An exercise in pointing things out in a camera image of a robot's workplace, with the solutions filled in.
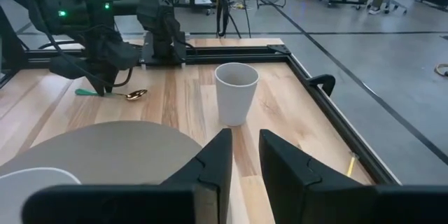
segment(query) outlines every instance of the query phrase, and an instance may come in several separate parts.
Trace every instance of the gold spoon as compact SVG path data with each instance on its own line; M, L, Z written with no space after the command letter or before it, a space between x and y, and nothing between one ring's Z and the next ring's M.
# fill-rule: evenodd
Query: gold spoon
M124 96L126 98L126 100L128 100L128 101L136 101L136 100L140 99L147 92L148 92L147 90L137 90L137 91L131 92L129 94L120 94L120 93L112 93L112 94ZM82 88L78 88L77 90L75 90L75 94L76 95L93 95L93 96L98 95L96 92L84 90Z

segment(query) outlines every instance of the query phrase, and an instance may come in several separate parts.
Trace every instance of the paper cup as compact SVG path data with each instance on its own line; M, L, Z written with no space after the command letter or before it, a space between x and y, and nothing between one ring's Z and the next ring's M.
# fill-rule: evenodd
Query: paper cup
M219 120L228 126L246 121L260 79L257 70L241 63L227 63L215 70Z

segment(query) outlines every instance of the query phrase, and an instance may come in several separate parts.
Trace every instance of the wooden tabletop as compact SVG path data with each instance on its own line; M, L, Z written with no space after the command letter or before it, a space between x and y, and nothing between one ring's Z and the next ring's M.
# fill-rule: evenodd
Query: wooden tabletop
M194 46L283 44L277 38L190 42ZM343 174L351 160L350 149L286 64L253 66L260 72L260 82L248 122L232 128L235 142L231 211L233 223L238 224L274 222L258 159L259 129L272 130ZM128 85L113 90L128 93L147 88L148 94L136 102L122 97L79 97L74 94L75 89L92 89L85 78L67 80L46 69L22 70L0 90L0 165L58 134L116 120L165 124L204 146L225 127L217 119L215 67L192 65L147 71L136 68ZM126 75L126 71L120 72L117 82ZM371 183L359 163L352 177Z

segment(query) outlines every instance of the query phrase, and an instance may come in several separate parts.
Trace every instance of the concrete floor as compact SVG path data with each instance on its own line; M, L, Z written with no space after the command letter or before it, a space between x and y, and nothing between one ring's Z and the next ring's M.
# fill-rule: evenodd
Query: concrete floor
M372 16L350 6L327 8L318 0L287 0L281 10L257 10L249 1L248 12L253 37L279 37L311 75L336 77L332 99L403 183L447 184L448 80L433 68L446 62L448 41L441 36L448 35L448 16L423 3L398 1L409 6L406 16L401 10ZM23 8L0 3L30 48L48 42ZM247 37L244 12L232 15ZM192 37L214 37L214 15L176 9L176 17ZM135 17L116 22L125 38L144 32Z

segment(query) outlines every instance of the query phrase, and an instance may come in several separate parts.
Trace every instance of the sneaker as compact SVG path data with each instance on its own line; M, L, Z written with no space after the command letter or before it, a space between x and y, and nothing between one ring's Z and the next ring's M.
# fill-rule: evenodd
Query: sneaker
M380 8L375 8L375 7L371 7L370 10L369 10L369 14L371 14L371 15L376 15L376 14L378 14L380 12L381 12L381 9Z

